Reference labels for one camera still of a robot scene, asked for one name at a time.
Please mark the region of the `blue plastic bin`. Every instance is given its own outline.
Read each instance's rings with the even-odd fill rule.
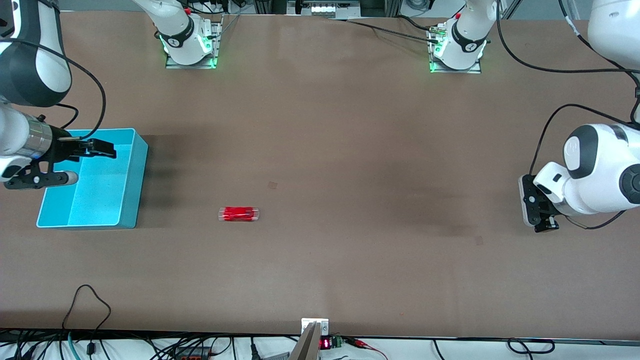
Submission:
[[[88,130],[70,130],[73,136]],[[134,129],[99,129],[93,138],[114,144],[117,158],[62,161],[55,171],[78,174],[73,185],[46,188],[38,227],[64,230],[132,229],[138,219],[147,143]]]

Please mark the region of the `blue cable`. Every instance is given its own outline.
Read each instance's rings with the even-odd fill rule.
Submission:
[[[74,342],[73,340],[71,340],[71,332],[69,332],[69,335],[67,336],[67,342],[69,343],[69,347],[71,348],[71,353],[74,355],[74,358],[76,360],[81,360],[80,357],[78,356],[76,348],[74,347]]]

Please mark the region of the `brown table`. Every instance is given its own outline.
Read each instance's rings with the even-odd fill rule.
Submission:
[[[104,127],[150,146],[138,227],[40,230],[42,192],[0,191],[2,326],[59,327],[87,282],[112,329],[295,333],[322,316],[346,334],[640,340],[637,212],[534,234],[516,185],[559,105],[628,116],[625,75],[530,70],[495,32],[483,74],[430,74],[423,43],[284,16],[241,17],[216,70],[165,70],[144,13],[62,19],[67,54],[108,93]],[[532,63],[608,66],[563,22],[504,31]],[[99,93],[80,72],[65,102],[93,126]],[[562,113],[539,164],[585,122],[601,119]],[[262,217],[222,223],[221,206]],[[104,316],[89,292],[76,311],[70,327]]]

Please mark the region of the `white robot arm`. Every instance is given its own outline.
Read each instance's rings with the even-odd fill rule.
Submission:
[[[640,69],[640,0],[594,0],[593,49],[626,69]],[[558,228],[555,215],[577,216],[640,206],[640,126],[589,124],[564,143],[564,164],[520,178],[525,224]]]
[[[210,20],[188,15],[177,0],[133,0],[152,18],[165,51],[176,63],[191,65],[212,51],[205,44]],[[0,42],[0,181],[10,189],[73,184],[73,173],[53,173],[53,164],[79,156],[116,157],[113,144],[98,139],[70,139],[64,129],[48,125],[12,104],[50,107],[71,87],[68,63],[36,44],[64,54],[58,0],[13,0],[13,31]],[[42,173],[39,163],[46,161]]]
[[[177,0],[132,0],[153,20],[164,50],[180,65],[192,65],[212,52],[211,20],[184,11]]]
[[[486,36],[495,22],[497,3],[495,0],[467,0],[459,19],[451,18],[439,28],[445,35],[436,47],[433,56],[454,70],[472,67],[482,56],[487,44]]]

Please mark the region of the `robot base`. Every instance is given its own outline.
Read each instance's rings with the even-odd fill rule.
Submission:
[[[191,65],[181,65],[171,59],[168,55],[168,51],[165,48],[166,63],[164,65],[167,69],[215,69],[218,66],[218,53],[220,52],[220,35],[222,32],[222,23],[211,22],[209,19],[205,20],[205,33],[202,37],[202,46],[210,49],[211,52],[207,54],[202,60]]]
[[[436,39],[438,41],[441,40],[441,38],[438,38],[438,34],[434,35],[432,34],[430,31],[427,31],[427,38],[432,38],[432,39]],[[464,69],[464,70],[456,70],[456,69],[452,69],[446,65],[444,65],[444,63],[442,63],[442,60],[438,59],[436,56],[433,56],[434,53],[440,51],[439,47],[441,46],[440,44],[432,44],[429,43],[428,45],[428,51],[429,51],[429,71],[430,72],[457,72],[460,74],[481,74],[482,73],[482,69],[480,68],[480,60],[477,60],[476,63],[471,66],[469,69]]]
[[[560,212],[545,194],[533,185],[534,178],[532,175],[523,175],[518,180],[524,224],[533,227],[536,233],[558,230],[560,226],[554,216],[560,215]]]

